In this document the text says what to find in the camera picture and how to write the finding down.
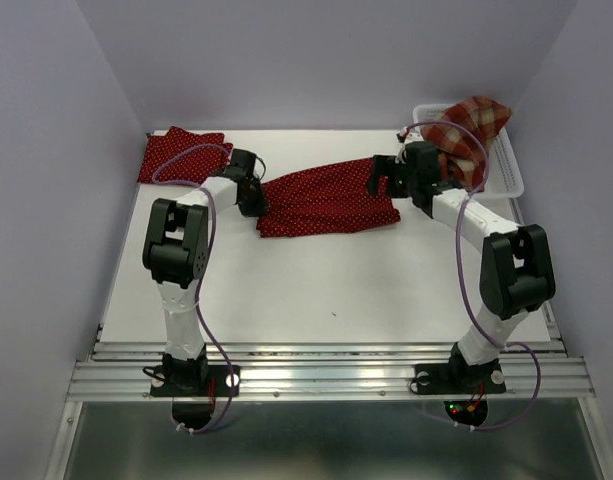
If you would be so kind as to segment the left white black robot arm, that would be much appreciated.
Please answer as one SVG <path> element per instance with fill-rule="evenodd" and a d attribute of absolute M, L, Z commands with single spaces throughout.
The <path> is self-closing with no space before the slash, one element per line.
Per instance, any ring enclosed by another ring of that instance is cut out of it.
<path fill-rule="evenodd" d="M 163 170 L 201 149 L 225 148 L 214 144 L 191 147 L 158 167 L 152 175 L 156 185 L 187 186 L 190 192 L 173 200 L 159 198 L 152 204 L 145 235 L 142 262 L 155 282 L 164 313 L 166 344 L 161 363 L 146 367 L 154 397 L 194 397 L 215 390 L 227 380 L 227 368 L 208 364 L 205 321 L 198 315 L 199 289 L 205 275 L 216 234 L 216 218 L 232 206 L 242 216 L 259 218 L 268 211 L 262 188 L 264 161 L 255 153 L 234 149 L 224 167 L 211 172 L 201 183 L 191 180 L 160 180 Z"/>

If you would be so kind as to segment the red polka dot skirt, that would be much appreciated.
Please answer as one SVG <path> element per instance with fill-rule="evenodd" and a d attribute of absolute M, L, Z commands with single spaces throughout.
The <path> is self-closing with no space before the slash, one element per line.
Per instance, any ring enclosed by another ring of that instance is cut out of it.
<path fill-rule="evenodd" d="M 171 127 L 164 135 L 151 135 L 147 140 L 137 181 L 190 181 L 201 184 L 211 173 L 229 163 L 232 143 L 223 133 L 195 134 Z"/>
<path fill-rule="evenodd" d="M 401 220 L 385 182 L 378 194 L 366 189 L 372 170 L 369 158 L 297 171 L 263 184 L 268 213 L 258 219 L 262 238 L 357 233 Z"/>

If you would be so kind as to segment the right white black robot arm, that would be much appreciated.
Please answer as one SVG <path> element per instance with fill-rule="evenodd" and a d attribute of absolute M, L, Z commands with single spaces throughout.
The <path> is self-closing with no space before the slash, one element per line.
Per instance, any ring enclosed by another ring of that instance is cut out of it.
<path fill-rule="evenodd" d="M 500 394 L 506 387 L 499 363 L 510 336 L 556 291 L 547 234 L 538 225 L 521 226 L 442 179 L 439 151 L 431 143 L 408 143 L 394 156 L 372 158 L 369 194 L 409 198 L 429 218 L 455 232 L 480 254 L 482 306 L 444 364 L 417 364 L 410 388 L 418 395 Z"/>

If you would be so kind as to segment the red white plaid skirt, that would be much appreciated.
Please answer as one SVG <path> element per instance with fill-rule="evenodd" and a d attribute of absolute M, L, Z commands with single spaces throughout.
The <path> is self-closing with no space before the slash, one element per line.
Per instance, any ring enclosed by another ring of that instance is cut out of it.
<path fill-rule="evenodd" d="M 421 135 L 439 149 L 442 179 L 455 181 L 467 191 L 480 185 L 485 158 L 480 143 L 490 154 L 495 138 L 510 120 L 513 110 L 489 97 L 471 96 L 444 110 L 439 120 L 460 125 L 468 131 L 445 124 L 424 125 Z"/>

